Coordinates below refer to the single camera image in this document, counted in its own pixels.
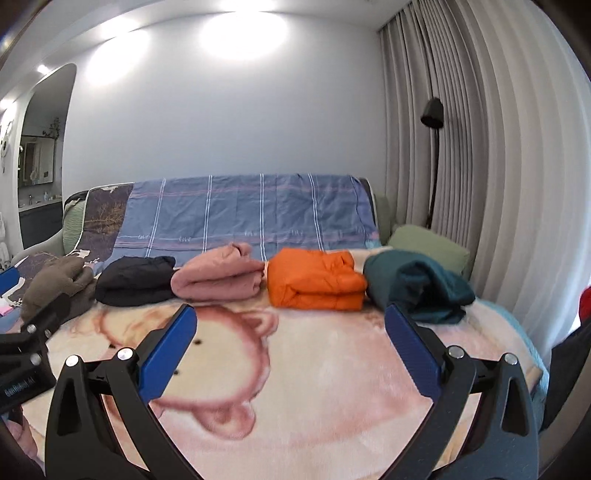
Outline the pink quilted jacket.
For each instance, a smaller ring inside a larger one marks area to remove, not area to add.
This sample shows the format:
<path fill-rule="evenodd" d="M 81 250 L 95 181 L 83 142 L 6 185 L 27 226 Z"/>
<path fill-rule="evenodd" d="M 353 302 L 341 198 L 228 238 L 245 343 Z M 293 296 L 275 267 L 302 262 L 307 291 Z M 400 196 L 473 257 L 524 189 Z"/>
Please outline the pink quilted jacket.
<path fill-rule="evenodd" d="M 259 293 L 264 263 L 247 243 L 229 243 L 193 257 L 175 271 L 170 287 L 191 302 L 240 301 Z"/>

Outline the dark clothes pile with red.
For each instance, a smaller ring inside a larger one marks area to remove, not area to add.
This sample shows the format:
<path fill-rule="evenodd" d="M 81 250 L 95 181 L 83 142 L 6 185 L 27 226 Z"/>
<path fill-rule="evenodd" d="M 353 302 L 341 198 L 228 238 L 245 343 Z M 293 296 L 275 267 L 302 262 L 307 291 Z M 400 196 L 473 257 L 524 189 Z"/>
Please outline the dark clothes pile with red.
<path fill-rule="evenodd" d="M 547 429 L 562 409 L 589 355 L 590 288 L 581 294 L 578 313 L 581 325 L 551 352 L 549 388 L 541 430 Z"/>

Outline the brown fleece garment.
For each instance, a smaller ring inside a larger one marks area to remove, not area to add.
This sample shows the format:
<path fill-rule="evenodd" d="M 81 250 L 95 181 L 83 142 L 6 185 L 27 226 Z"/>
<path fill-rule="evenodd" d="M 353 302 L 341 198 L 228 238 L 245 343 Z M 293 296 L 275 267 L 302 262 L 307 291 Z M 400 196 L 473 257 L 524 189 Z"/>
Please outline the brown fleece garment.
<path fill-rule="evenodd" d="M 70 298 L 67 319 L 87 312 L 95 303 L 96 280 L 82 258 L 65 256 L 48 261 L 35 275 L 22 298 L 20 318 L 27 322 L 58 295 Z"/>

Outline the green striped pillow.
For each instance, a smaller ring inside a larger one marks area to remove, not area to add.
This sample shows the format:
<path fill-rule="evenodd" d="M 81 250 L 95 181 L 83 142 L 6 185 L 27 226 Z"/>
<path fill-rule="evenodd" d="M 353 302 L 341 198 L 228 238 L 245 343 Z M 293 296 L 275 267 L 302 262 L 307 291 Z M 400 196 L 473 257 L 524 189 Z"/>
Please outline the green striped pillow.
<path fill-rule="evenodd" d="M 84 225 L 86 201 L 77 199 L 66 204 L 62 225 L 62 243 L 65 254 L 72 252 L 81 235 Z"/>

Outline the black folded garment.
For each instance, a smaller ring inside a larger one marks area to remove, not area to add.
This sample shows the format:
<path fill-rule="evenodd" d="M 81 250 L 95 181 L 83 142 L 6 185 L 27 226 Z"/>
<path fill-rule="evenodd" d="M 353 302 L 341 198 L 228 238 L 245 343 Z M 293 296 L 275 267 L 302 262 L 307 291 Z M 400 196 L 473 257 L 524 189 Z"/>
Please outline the black folded garment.
<path fill-rule="evenodd" d="M 170 256 L 122 257 L 98 277 L 95 298 L 114 307 L 137 307 L 175 297 L 170 281 L 176 260 Z"/>

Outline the dark floral patterned quilt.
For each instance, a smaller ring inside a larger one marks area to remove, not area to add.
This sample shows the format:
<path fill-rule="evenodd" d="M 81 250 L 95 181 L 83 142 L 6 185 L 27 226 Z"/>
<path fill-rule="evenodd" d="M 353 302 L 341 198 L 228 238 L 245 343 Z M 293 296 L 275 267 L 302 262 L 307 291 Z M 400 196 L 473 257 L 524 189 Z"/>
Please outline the dark floral patterned quilt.
<path fill-rule="evenodd" d="M 12 308 L 11 312 L 1 318 L 3 333 L 14 331 L 22 322 L 22 298 L 35 275 L 48 261 L 77 256 L 94 271 L 102 267 L 113 251 L 132 189 L 131 183 L 99 186 L 74 194 L 68 199 L 67 203 L 77 199 L 86 201 L 82 235 L 69 254 L 64 253 L 61 229 L 49 240 L 26 249 L 15 259 L 20 280 L 14 288 L 2 295 L 2 299 Z"/>

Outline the blue plaid sheet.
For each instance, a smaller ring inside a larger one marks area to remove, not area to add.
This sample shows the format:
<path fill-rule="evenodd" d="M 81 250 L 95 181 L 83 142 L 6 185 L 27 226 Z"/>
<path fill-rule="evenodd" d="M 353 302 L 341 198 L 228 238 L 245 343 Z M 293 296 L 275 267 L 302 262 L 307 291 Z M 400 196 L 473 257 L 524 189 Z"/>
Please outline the blue plaid sheet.
<path fill-rule="evenodd" d="M 229 243 L 269 261 L 283 248 L 338 251 L 379 245 L 373 201 L 351 175 L 252 174 L 137 182 L 102 271 L 128 257 L 176 266 Z"/>

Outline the pink cartoon fleece blanket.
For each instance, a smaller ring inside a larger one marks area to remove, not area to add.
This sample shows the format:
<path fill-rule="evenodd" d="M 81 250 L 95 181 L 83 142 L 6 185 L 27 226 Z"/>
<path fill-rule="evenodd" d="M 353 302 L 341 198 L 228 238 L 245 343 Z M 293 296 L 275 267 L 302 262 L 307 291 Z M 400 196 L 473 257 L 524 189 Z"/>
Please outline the pink cartoon fleece blanket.
<path fill-rule="evenodd" d="M 205 479 L 378 479 L 432 405 L 394 350 L 384 313 L 273 308 L 266 293 L 195 305 L 193 343 L 150 402 L 157 420 Z M 48 342 L 53 372 L 72 354 L 102 360 L 138 346 L 179 304 L 96 304 Z M 547 372 L 517 327 L 477 300 L 459 324 L 429 328 L 473 358 L 514 353 L 539 393 Z"/>

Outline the dark teal folded garment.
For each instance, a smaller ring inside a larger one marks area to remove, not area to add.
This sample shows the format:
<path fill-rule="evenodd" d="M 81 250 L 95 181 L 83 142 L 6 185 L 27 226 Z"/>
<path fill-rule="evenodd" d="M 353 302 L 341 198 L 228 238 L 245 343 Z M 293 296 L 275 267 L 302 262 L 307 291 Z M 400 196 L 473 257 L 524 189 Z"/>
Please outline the dark teal folded garment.
<path fill-rule="evenodd" d="M 457 324 L 476 300 L 462 276 L 419 253 L 386 250 L 370 256 L 363 275 L 369 298 L 381 310 L 396 305 L 417 323 Z"/>

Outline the orange folded jacket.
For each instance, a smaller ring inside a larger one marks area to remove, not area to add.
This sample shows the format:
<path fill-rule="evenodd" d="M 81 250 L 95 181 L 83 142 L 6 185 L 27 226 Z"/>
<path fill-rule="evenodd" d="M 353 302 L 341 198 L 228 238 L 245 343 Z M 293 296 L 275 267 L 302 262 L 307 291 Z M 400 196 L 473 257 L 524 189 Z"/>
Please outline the orange folded jacket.
<path fill-rule="evenodd" d="M 349 251 L 283 248 L 267 264 L 267 294 L 276 308 L 360 311 L 367 286 Z"/>

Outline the grey pleated curtain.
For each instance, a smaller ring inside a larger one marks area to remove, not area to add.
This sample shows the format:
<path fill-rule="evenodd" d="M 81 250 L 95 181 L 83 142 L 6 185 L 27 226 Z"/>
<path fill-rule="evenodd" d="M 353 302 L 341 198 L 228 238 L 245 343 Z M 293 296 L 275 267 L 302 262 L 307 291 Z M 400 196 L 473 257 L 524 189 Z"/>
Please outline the grey pleated curtain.
<path fill-rule="evenodd" d="M 590 282 L 590 80 L 531 1 L 411 1 L 380 32 L 386 191 L 399 224 L 426 225 L 441 99 L 433 229 L 470 251 L 477 295 L 549 357 Z"/>

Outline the black floor lamp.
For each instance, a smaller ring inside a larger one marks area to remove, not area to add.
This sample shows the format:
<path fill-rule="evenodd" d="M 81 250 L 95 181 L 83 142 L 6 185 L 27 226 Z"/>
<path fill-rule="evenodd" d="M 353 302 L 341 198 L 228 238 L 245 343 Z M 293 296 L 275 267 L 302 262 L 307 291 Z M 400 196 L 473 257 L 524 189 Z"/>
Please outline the black floor lamp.
<path fill-rule="evenodd" d="M 440 98 L 431 98 L 421 116 L 421 123 L 433 132 L 432 185 L 426 227 L 432 228 L 439 179 L 441 130 L 445 125 L 445 108 Z"/>

